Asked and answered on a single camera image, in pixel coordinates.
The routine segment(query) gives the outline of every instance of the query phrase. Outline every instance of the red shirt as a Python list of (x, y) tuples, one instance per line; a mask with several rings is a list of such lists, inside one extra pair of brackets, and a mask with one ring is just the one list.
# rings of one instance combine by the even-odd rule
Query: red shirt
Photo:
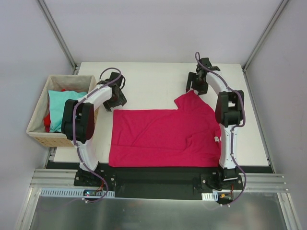
[(177, 110), (114, 110), (109, 165), (216, 167), (221, 131), (214, 111), (193, 91)]

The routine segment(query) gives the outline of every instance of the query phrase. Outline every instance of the t-shirt sleeve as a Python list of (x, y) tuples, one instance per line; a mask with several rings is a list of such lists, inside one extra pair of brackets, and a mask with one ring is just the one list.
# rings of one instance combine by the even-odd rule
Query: t-shirt sleeve
[(181, 95), (174, 101), (178, 109), (182, 109), (185, 112), (212, 112), (212, 108), (207, 103), (205, 103), (198, 95), (196, 95), (194, 91), (189, 91), (188, 93)]

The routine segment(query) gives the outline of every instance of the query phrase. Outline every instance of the teal cloth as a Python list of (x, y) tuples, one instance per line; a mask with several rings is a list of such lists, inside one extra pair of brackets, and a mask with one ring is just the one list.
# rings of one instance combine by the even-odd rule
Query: teal cloth
[(78, 100), (85, 96), (86, 92), (64, 91), (58, 92), (49, 90), (49, 112), (50, 112), (50, 133), (61, 132), (62, 119), (65, 103), (68, 99)]

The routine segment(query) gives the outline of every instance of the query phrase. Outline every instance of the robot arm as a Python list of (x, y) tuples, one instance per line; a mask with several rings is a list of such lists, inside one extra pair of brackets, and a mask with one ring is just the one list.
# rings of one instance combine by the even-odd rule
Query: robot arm
[[(67, 100), (65, 103), (63, 120), (62, 120), (62, 133), (66, 135), (67, 139), (73, 143), (73, 129), (72, 129), (72, 113), (75, 105), (85, 100), (78, 106), (76, 111), (76, 145), (75, 148), (79, 149), (80, 157), (85, 162), (86, 166), (95, 171), (98, 166), (98, 160), (95, 156), (95, 149), (93, 145), (94, 134), (94, 112), (102, 104), (107, 111), (111, 108), (124, 105), (127, 100), (121, 91), (122, 81), (125, 80), (124, 76), (120, 76), (114, 83), (102, 87), (115, 80), (119, 76), (118, 73), (112, 72), (109, 79), (100, 81), (97, 86), (79, 100)], [(80, 169), (89, 171), (82, 162), (80, 162)]]
[(220, 69), (211, 65), (208, 58), (201, 58), (196, 68), (196, 73), (190, 72), (187, 82), (186, 91), (190, 88), (198, 91), (198, 95), (206, 94), (210, 85), (218, 95), (218, 100), (215, 109), (215, 119), (220, 124), (221, 128), (221, 157), (219, 160), (218, 178), (214, 178), (214, 184), (217, 181), (222, 183), (238, 179), (238, 167), (233, 161), (236, 160), (236, 139), (238, 129), (243, 119), (243, 108), (238, 98), (240, 94), (242, 102), (244, 102), (243, 91), (234, 92), (230, 90), (227, 83), (217, 77), (220, 76)]

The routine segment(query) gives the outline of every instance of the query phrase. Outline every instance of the cable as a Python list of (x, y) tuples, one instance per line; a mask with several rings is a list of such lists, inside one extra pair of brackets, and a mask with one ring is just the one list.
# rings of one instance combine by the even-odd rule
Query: cable
[(101, 192), (102, 189), (103, 189), (103, 187), (104, 187), (104, 182), (101, 181), (101, 185), (100, 185), (100, 187), (96, 190), (96, 192)]
[(101, 177), (100, 175), (98, 175), (97, 173), (95, 173), (93, 170), (91, 170), (91, 169), (85, 164), (84, 160), (83, 160), (82, 157), (81, 157), (80, 150), (79, 150), (80, 147), (79, 147), (79, 145), (78, 145), (78, 143), (77, 143), (77, 141), (76, 141), (76, 112), (77, 112), (78, 106), (79, 106), (81, 103), (83, 103), (83, 102), (87, 99), (87, 97), (89, 97), (89, 96), (95, 94), (95, 93), (98, 92), (100, 89), (102, 89), (102, 88), (104, 88), (104, 87), (106, 87), (106, 86), (108, 86), (108, 85), (110, 85), (110, 84), (116, 82), (116, 81), (119, 80), (119, 78), (122, 76), (122, 75), (121, 75), (121, 71), (120, 71), (118, 68), (110, 67), (110, 68), (107, 68), (107, 69), (105, 69), (104, 71), (102, 71), (102, 73), (100, 74), (99, 79), (101, 79), (102, 75), (103, 75), (106, 71), (108, 71), (108, 70), (110, 70), (110, 69), (115, 69), (115, 70), (117, 70), (117, 71), (119, 72), (119, 76), (118, 76), (117, 78), (115, 78), (114, 80), (108, 82), (107, 84), (102, 85), (101, 87), (96, 88), (95, 90), (93, 90), (93, 91), (90, 92), (89, 94), (85, 95), (84, 98), (82, 98), (82, 99), (75, 105), (75, 107), (74, 107), (74, 109), (73, 109), (73, 112), (72, 112), (72, 141), (73, 141), (73, 145), (74, 145), (74, 146), (76, 147), (76, 149), (77, 149), (77, 153), (78, 153), (78, 157), (79, 157), (80, 163), (83, 164), (83, 166), (84, 166), (90, 173), (92, 173), (93, 175), (95, 175), (96, 177), (98, 177), (98, 178), (106, 185), (106, 192), (105, 192), (100, 198), (98, 198), (98, 199), (96, 199), (96, 200), (86, 200), (86, 203), (96, 203), (96, 202), (102, 200), (102, 199), (107, 195), (107, 193), (108, 193), (108, 191), (109, 191), (109, 187), (108, 187), (108, 185), (107, 185), (105, 179), (102, 178), (102, 177)]
[(238, 167), (238, 169), (239, 169), (239, 170), (243, 173), (243, 175), (244, 175), (244, 185), (243, 185), (243, 188), (242, 188), (242, 191), (240, 192), (240, 194), (231, 202), (231, 203), (233, 203), (233, 202), (235, 202), (235, 201), (243, 194), (243, 192), (244, 192), (244, 190), (245, 190), (245, 188), (246, 188), (246, 178), (247, 178), (247, 177), (246, 177), (246, 174), (245, 174), (244, 170), (243, 170), (243, 169), (239, 166), (239, 164), (236, 162), (236, 160), (235, 160), (235, 158), (234, 158), (234, 149), (233, 149), (233, 148), (234, 148), (234, 130), (235, 130), (235, 128), (237, 128), (237, 127), (243, 127), (243, 126), (245, 125), (245, 122), (246, 122), (244, 104), (243, 104), (243, 100), (242, 100), (242, 97), (241, 97), (240, 93), (239, 93), (238, 91), (233, 90), (232, 88), (230, 88), (230, 87), (228, 86), (227, 82), (225, 81), (225, 79), (224, 79), (221, 75), (219, 75), (218, 73), (216, 73), (216, 72), (212, 71), (211, 69), (208, 69), (207, 67), (205, 67), (205, 66), (200, 62), (200, 58), (201, 58), (200, 53), (199, 53), (199, 52), (196, 52), (196, 53), (195, 53), (195, 59), (196, 59), (196, 61), (197, 61), (197, 64), (199, 64), (199, 66), (200, 66), (201, 68), (203, 68), (204, 70), (206, 70), (206, 71), (208, 71), (208, 72), (214, 74), (216, 77), (218, 77), (219, 79), (221, 79), (222, 82), (224, 83), (225, 87), (226, 87), (227, 89), (229, 89), (231, 92), (234, 92), (234, 93), (238, 96), (239, 101), (240, 101), (240, 104), (241, 104), (241, 108), (242, 108), (242, 115), (243, 115), (243, 122), (242, 122), (242, 124), (233, 126), (233, 127), (231, 128), (230, 156), (231, 156), (231, 158), (232, 158), (234, 164)]
[(126, 78), (124, 76), (123, 76), (123, 79), (124, 79), (124, 83), (123, 83), (123, 86), (120, 88), (120, 90), (122, 90), (125, 87), (125, 84), (126, 84)]
[(225, 195), (229, 195), (229, 194), (231, 194), (231, 197), (233, 197), (233, 195), (234, 195), (234, 189), (235, 189), (234, 184), (231, 184), (231, 190), (230, 190), (230, 193), (227, 193), (227, 194), (225, 194)]

